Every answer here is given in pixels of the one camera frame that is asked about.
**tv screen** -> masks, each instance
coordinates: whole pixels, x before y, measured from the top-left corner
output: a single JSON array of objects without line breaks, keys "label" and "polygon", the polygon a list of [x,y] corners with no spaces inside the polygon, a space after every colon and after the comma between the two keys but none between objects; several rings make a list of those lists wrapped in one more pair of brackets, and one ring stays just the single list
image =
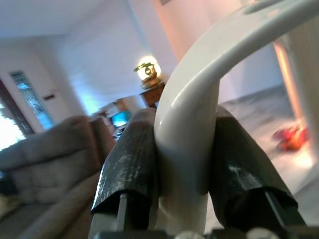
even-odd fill
[{"label": "tv screen", "polygon": [[130,112],[123,111],[111,117],[111,121],[115,127],[121,127],[128,123],[131,117]]}]

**floor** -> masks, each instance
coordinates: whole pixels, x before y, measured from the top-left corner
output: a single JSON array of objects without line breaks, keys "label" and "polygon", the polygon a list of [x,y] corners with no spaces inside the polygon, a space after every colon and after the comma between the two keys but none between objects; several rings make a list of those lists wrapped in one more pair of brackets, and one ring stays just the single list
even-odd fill
[{"label": "floor", "polygon": [[[311,143],[299,152],[282,153],[272,139],[277,130],[296,125],[284,87],[277,87],[240,100],[222,104],[267,153],[280,176],[299,203],[299,211],[308,225],[319,225],[319,167]],[[205,232],[220,228],[209,199]]]}]

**window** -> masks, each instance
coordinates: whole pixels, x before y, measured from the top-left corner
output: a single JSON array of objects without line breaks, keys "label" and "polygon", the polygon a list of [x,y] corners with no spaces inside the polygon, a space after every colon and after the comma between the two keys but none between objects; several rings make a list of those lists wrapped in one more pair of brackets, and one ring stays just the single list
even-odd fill
[{"label": "window", "polygon": [[42,102],[39,100],[39,97],[35,94],[32,89],[31,84],[26,78],[25,74],[22,71],[16,71],[10,73],[13,78],[15,85],[18,87],[24,100],[28,103],[28,105],[33,110],[36,118],[42,125],[44,129],[49,129],[53,126],[53,122],[46,112]]}]

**ceiling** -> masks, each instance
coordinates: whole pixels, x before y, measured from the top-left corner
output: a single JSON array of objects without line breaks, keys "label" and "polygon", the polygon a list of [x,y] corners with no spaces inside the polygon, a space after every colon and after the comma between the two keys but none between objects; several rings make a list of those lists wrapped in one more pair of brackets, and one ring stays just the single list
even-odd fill
[{"label": "ceiling", "polygon": [[0,38],[67,33],[106,0],[0,0]]}]

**sofa armrest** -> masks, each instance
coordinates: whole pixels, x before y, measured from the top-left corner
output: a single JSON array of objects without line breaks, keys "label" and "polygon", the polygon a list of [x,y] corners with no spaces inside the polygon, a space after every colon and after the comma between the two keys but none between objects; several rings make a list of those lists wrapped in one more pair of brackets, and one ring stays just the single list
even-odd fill
[{"label": "sofa armrest", "polygon": [[62,200],[40,216],[19,239],[55,239],[72,224],[84,208],[92,202],[100,173],[83,180]]}]

